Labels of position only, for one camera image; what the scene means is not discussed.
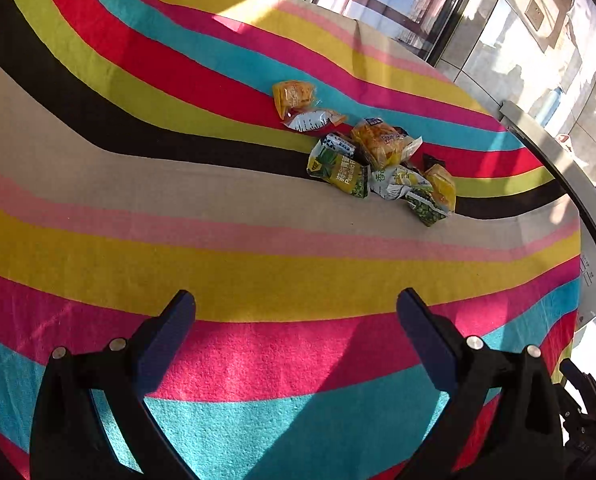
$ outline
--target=colorful striped fabric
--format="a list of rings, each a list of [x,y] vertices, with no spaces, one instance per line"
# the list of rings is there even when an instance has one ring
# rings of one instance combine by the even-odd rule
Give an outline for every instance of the colorful striped fabric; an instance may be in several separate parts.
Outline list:
[[[290,78],[343,131],[379,116],[422,136],[456,215],[425,228],[308,179],[322,132],[283,127],[270,95]],[[398,292],[494,348],[539,344],[555,370],[579,229],[516,137],[361,23],[298,0],[0,2],[0,447],[26,476],[51,350],[129,336],[186,288],[198,321],[147,404],[200,478],[391,479],[447,402]]]

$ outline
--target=teal stripe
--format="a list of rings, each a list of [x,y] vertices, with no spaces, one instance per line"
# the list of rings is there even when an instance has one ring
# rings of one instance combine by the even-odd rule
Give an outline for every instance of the teal stripe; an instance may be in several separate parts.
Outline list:
[[[263,54],[177,25],[140,0],[99,1],[121,22],[143,36],[158,41],[215,72],[265,94],[271,95],[271,86],[278,81],[286,79],[310,81],[317,86],[321,104],[348,115],[352,124],[360,118],[382,117],[387,123],[402,126],[412,136],[422,136],[427,142],[478,152],[508,151],[523,147],[523,144],[508,132],[490,132],[448,121],[360,104],[306,72]]]
[[[580,283],[550,292],[489,333],[494,348],[540,344],[577,307]],[[0,432],[28,449],[43,367],[0,344]],[[252,402],[147,399],[154,417],[201,478],[364,479],[407,459],[446,402],[420,365],[311,396]],[[117,428],[107,426],[112,441]],[[114,446],[125,463],[126,448]]]

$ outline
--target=pile of snacks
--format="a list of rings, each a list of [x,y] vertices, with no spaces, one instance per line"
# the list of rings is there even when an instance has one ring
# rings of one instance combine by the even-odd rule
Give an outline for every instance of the pile of snacks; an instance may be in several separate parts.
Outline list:
[[[316,108],[312,83],[283,81],[272,90],[278,115],[292,130],[318,130],[347,120],[335,110]],[[307,174],[359,198],[370,189],[385,200],[403,199],[422,223],[431,226],[455,211],[456,187],[444,161],[425,154],[424,172],[411,165],[422,142],[380,118],[363,119],[350,137],[333,133],[320,139],[309,154]]]

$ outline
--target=silver screw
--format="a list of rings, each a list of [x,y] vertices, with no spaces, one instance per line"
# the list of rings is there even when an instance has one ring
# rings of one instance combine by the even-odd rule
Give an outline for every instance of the silver screw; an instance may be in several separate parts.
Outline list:
[[[109,343],[109,349],[111,350],[111,352],[118,352],[126,346],[127,339],[125,339],[124,337],[117,337],[116,339],[113,339],[111,343]]]
[[[58,348],[54,348],[54,351],[52,352],[52,357],[54,359],[62,359],[66,353],[67,349],[64,346],[59,346]]]
[[[472,350],[481,350],[482,347],[484,347],[484,341],[482,341],[482,339],[480,339],[477,335],[470,335],[466,338],[466,346]]]
[[[536,359],[542,355],[542,350],[535,345],[527,346],[527,354],[531,357],[535,357]]]

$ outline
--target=yellow stripe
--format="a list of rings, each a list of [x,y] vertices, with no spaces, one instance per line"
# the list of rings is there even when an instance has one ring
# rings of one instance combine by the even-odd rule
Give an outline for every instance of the yellow stripe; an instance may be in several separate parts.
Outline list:
[[[324,28],[273,8],[270,0],[160,0],[254,25],[322,54],[351,75],[386,88],[487,112],[453,83],[396,68],[350,48]]]
[[[499,178],[454,177],[458,196],[488,198],[493,196],[515,195],[535,189],[553,180],[547,168],[540,166],[514,176]]]
[[[393,312],[412,286],[429,304],[529,282],[580,251],[579,232],[514,262],[308,258],[198,250],[26,224],[0,210],[0,276],[63,298],[158,314],[180,288],[199,319],[292,321]]]
[[[73,75],[146,123],[174,132],[302,153],[309,153],[315,145],[313,137],[241,123],[176,99],[97,54],[63,19],[52,0],[14,1],[40,40]]]
[[[566,359],[567,357],[571,357],[571,352],[573,351],[574,348],[574,341],[573,339],[571,339],[571,342],[566,346],[566,348],[564,348],[564,350],[562,350],[562,353],[560,354],[560,357],[558,358],[558,362],[556,363],[556,368],[555,370],[553,370],[553,373],[551,374],[551,382],[556,384],[559,383],[562,380],[562,377],[564,377],[564,375],[562,375],[562,372],[560,371],[560,363],[562,362],[562,360]]]

